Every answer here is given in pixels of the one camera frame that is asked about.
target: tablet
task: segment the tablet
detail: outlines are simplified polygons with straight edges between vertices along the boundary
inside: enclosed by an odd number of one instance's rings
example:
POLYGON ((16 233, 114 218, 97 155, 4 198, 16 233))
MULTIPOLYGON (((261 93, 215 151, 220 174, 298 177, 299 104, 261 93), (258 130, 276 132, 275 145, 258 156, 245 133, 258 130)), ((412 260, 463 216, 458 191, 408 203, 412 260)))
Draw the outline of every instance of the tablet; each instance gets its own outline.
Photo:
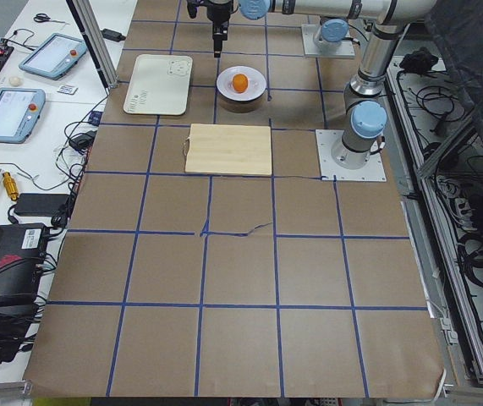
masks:
POLYGON ((64 76, 87 52, 87 45, 78 38, 52 34, 19 68, 32 74, 57 80, 64 76))
POLYGON ((30 135, 46 102, 41 89, 0 89, 0 142, 19 144, 30 135))

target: power adapter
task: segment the power adapter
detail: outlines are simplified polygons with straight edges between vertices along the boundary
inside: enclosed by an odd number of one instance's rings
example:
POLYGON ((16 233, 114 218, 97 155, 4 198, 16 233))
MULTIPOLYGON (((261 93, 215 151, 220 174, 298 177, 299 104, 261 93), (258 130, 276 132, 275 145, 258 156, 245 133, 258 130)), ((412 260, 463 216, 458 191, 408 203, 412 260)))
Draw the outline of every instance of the power adapter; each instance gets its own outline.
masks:
POLYGON ((126 36, 118 31, 109 30, 108 28, 102 29, 102 37, 106 40, 120 42, 126 40, 126 36))

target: orange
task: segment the orange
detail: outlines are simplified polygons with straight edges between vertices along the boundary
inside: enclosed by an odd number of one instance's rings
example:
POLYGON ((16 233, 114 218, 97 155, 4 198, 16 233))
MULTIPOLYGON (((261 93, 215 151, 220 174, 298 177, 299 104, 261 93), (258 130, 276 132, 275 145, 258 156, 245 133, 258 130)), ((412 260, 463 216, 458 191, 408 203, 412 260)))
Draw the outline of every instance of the orange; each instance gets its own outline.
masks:
POLYGON ((232 87, 238 93, 243 93, 249 87, 249 78, 244 74, 236 74, 232 79, 232 87))

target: white plate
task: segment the white plate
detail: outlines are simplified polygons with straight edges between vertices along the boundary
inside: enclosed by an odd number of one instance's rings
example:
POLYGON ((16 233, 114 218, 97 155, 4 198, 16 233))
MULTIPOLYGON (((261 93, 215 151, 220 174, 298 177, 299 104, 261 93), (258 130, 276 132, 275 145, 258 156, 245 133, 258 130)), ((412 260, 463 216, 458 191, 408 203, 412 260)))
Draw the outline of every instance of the white plate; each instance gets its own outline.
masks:
POLYGON ((260 97, 266 91, 266 78, 256 69, 248 66, 233 66, 223 70, 217 78, 218 91, 230 100, 250 102, 260 97), (238 93, 232 87, 232 79, 236 74, 244 74, 249 80, 249 87, 243 93, 238 93))

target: wooden cutting board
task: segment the wooden cutting board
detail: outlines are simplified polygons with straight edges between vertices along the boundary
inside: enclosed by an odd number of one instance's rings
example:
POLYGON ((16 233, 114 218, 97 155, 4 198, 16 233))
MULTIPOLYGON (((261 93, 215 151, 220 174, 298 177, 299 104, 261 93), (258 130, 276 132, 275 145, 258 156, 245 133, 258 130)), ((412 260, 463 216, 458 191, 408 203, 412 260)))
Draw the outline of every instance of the wooden cutting board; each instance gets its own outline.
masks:
POLYGON ((272 174, 270 127, 192 124, 187 173, 272 174))

